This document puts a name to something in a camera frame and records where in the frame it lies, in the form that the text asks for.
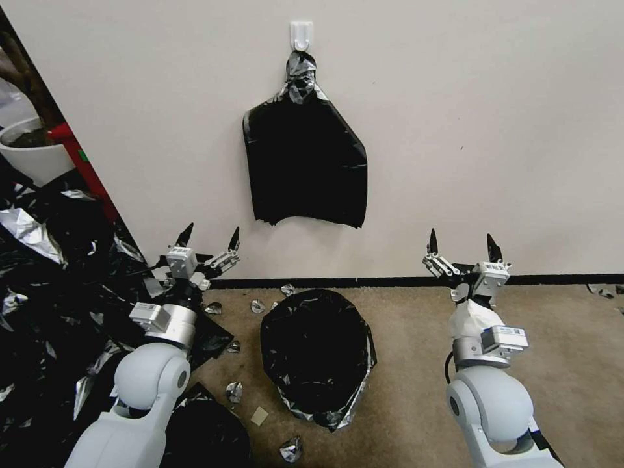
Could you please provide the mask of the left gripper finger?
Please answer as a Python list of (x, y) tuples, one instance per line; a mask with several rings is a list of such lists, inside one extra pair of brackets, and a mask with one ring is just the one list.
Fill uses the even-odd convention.
[(190, 236), (192, 234), (192, 230), (194, 227), (194, 223), (191, 222), (177, 237), (176, 241), (172, 246), (168, 247), (168, 253), (170, 252), (184, 252), (184, 253), (193, 253), (193, 249), (188, 247), (188, 243), (190, 240)]
[(233, 268), (239, 261), (240, 227), (237, 226), (227, 248), (211, 258), (202, 261), (202, 274), (206, 279), (215, 279)]

